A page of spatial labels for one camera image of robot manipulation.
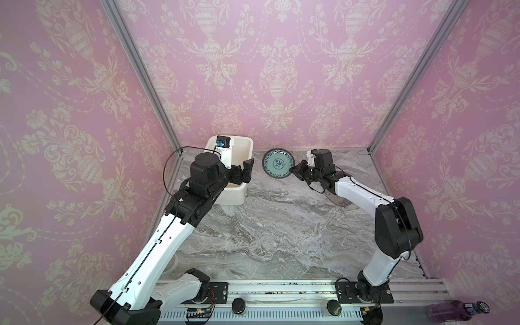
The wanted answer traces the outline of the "clear glass plate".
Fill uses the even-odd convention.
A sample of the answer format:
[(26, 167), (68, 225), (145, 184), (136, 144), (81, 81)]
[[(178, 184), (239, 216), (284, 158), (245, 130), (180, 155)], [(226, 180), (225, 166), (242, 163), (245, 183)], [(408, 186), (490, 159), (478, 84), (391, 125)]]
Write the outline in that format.
[(330, 202), (337, 205), (338, 207), (348, 207), (349, 205), (352, 204), (352, 202), (350, 200), (340, 197), (336, 194), (332, 194), (329, 191), (325, 192), (325, 196), (327, 199), (330, 200)]

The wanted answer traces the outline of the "white plastic bin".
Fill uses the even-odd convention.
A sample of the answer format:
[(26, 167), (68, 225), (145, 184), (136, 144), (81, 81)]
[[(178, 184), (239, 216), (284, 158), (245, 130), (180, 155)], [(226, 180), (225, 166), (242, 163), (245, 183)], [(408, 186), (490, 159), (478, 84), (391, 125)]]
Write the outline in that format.
[[(240, 165), (245, 169), (243, 162), (252, 159), (254, 142), (251, 138), (230, 135), (230, 149), (224, 149), (224, 164), (228, 167), (231, 165)], [(229, 183), (228, 186), (219, 195), (215, 204), (240, 206), (245, 203), (246, 192), (249, 184), (242, 183), (236, 185)]]

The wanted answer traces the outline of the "small teal patterned plate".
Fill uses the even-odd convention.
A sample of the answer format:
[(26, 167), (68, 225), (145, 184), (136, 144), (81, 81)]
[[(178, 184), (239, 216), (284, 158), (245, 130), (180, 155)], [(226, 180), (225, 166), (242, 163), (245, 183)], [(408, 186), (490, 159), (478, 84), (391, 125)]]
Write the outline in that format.
[(264, 172), (275, 179), (284, 179), (291, 175), (291, 169), (295, 166), (293, 155), (281, 148), (267, 151), (262, 159)]

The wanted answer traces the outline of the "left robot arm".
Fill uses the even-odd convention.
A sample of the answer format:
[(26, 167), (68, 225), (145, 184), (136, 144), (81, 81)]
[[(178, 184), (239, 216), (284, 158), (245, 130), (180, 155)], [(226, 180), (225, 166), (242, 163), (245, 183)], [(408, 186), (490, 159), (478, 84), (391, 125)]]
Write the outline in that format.
[(109, 288), (96, 291), (90, 305), (109, 324), (157, 324), (164, 311), (187, 302), (215, 303), (210, 277), (195, 268), (157, 288), (156, 284), (182, 243), (211, 211), (229, 184), (248, 184), (254, 160), (226, 166), (221, 154), (203, 152), (190, 176), (171, 197), (154, 235), (129, 269)]

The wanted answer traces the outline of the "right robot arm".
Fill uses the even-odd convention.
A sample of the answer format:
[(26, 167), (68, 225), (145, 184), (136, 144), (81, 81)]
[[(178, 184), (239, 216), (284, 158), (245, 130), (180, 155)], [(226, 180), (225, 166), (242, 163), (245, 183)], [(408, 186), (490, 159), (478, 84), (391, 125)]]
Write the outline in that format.
[(290, 168), (307, 185), (317, 182), (323, 191), (357, 205), (374, 218), (377, 249), (357, 276), (357, 296), (370, 303), (389, 286), (390, 276), (400, 261), (410, 258), (424, 240), (413, 203), (406, 197), (394, 198), (357, 181), (340, 169), (327, 149), (313, 149), (307, 158)]

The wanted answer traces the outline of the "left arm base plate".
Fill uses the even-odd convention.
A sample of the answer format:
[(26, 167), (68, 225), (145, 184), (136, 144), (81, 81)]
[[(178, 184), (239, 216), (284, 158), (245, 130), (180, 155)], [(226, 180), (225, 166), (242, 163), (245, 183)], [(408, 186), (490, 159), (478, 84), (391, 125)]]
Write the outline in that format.
[(228, 282), (210, 282), (207, 295), (183, 302), (184, 305), (200, 305), (215, 302), (216, 305), (225, 305), (228, 301)]

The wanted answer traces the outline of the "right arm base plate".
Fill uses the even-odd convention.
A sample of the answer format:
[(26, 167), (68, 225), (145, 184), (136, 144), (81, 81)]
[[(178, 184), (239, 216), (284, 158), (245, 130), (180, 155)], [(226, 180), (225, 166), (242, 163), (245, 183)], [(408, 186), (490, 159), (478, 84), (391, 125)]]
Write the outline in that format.
[(394, 297), (389, 287), (389, 281), (378, 286), (372, 287), (368, 283), (350, 282), (339, 280), (334, 283), (337, 300), (341, 304), (392, 304)]

